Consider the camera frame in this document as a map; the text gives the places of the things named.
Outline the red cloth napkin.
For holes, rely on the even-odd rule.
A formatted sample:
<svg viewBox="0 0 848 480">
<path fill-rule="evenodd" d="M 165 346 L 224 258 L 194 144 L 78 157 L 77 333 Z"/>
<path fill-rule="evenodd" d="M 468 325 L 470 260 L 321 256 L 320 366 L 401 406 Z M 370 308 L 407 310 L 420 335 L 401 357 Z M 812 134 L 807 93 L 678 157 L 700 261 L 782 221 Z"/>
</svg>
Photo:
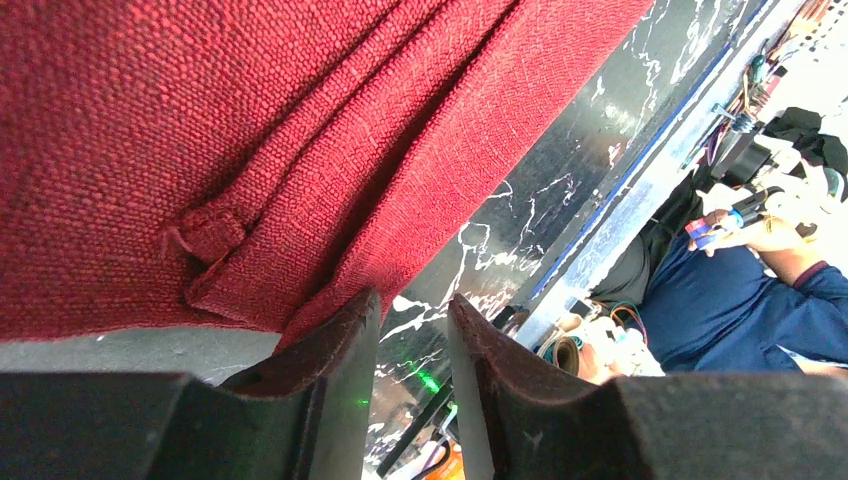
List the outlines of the red cloth napkin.
<svg viewBox="0 0 848 480">
<path fill-rule="evenodd" d="M 5 1 L 1 337 L 379 313 L 646 1 Z"/>
</svg>

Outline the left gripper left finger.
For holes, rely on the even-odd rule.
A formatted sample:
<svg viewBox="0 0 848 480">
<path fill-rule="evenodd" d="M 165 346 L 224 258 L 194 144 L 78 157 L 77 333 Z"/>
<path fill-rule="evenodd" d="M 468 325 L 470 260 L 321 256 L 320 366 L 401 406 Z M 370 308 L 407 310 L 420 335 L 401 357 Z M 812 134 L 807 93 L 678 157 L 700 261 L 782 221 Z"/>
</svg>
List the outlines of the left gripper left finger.
<svg viewBox="0 0 848 480">
<path fill-rule="evenodd" d="M 357 479 L 381 301 L 366 289 L 218 386 L 185 373 L 5 373 L 5 479 Z"/>
</svg>

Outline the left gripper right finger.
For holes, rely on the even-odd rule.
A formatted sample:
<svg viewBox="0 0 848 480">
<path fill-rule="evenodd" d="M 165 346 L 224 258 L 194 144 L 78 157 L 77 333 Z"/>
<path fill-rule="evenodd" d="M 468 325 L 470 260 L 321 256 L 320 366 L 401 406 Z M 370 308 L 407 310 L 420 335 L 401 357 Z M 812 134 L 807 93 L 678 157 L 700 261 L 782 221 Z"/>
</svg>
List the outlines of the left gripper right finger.
<svg viewBox="0 0 848 480">
<path fill-rule="evenodd" d="M 847 384 L 680 374 L 594 385 L 546 363 L 464 297 L 449 356 L 469 479 L 843 479 Z"/>
</svg>

